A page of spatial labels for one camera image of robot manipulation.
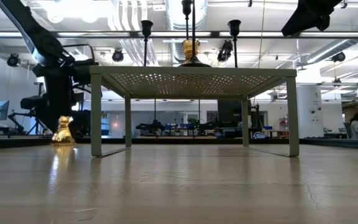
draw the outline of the table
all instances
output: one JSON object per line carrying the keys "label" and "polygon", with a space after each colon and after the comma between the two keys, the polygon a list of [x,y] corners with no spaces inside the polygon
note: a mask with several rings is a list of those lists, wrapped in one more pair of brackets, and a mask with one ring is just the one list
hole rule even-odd
{"label": "table", "polygon": [[[131,148],[131,99],[241,100],[242,143],[249,147],[248,99],[287,83],[290,152],[299,155],[296,70],[199,67],[91,66],[91,151],[104,157]],[[101,86],[125,101],[126,147],[101,152]]]}

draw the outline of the ceiling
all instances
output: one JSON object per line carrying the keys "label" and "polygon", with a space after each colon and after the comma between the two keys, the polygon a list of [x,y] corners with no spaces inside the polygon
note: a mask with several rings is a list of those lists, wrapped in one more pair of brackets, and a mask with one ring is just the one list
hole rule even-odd
{"label": "ceiling", "polygon": [[[68,31],[91,31],[111,30],[108,26],[110,1],[94,1],[94,7],[89,11],[96,11],[98,19],[96,22],[84,22],[80,16],[75,16],[73,11],[77,8],[66,8],[66,17],[59,23],[52,23],[47,16],[47,8],[53,1],[49,0],[30,0],[23,1],[32,9],[32,15],[36,20],[48,30],[59,32]],[[153,30],[168,30],[167,13],[164,10],[164,0],[147,1],[147,18],[154,22]],[[252,7],[247,7],[248,1],[228,1],[228,0],[207,0],[208,9],[204,30],[228,30],[227,22],[233,19],[242,21],[241,31],[279,31],[287,22],[296,8],[297,0],[254,0]],[[331,25],[328,31],[358,31],[358,0],[348,0],[348,7],[340,9],[340,3],[331,14]],[[12,22],[0,10],[0,31],[17,31]],[[224,39],[205,39],[202,40],[200,47],[200,60],[214,67],[233,67],[234,57],[227,63],[218,63],[216,60],[217,52],[221,48]],[[171,44],[165,43],[172,40],[154,39],[153,47],[159,65],[175,66],[173,61]],[[332,39],[239,39],[238,62],[239,67],[244,68],[293,68],[294,62],[300,55],[309,55],[329,45],[335,40]],[[65,39],[62,44],[90,44],[97,55],[97,60],[105,65],[132,65],[132,60],[124,54],[124,60],[114,63],[111,54],[115,48],[122,48],[118,39]],[[10,53],[19,53],[23,62],[35,63],[27,49],[24,41],[20,39],[0,39],[0,57],[6,57]],[[358,82],[358,44],[355,44],[343,52],[346,60],[337,63],[334,69],[332,62],[322,61],[313,66],[320,68],[323,81],[331,82],[334,74],[342,77],[346,82]]]}

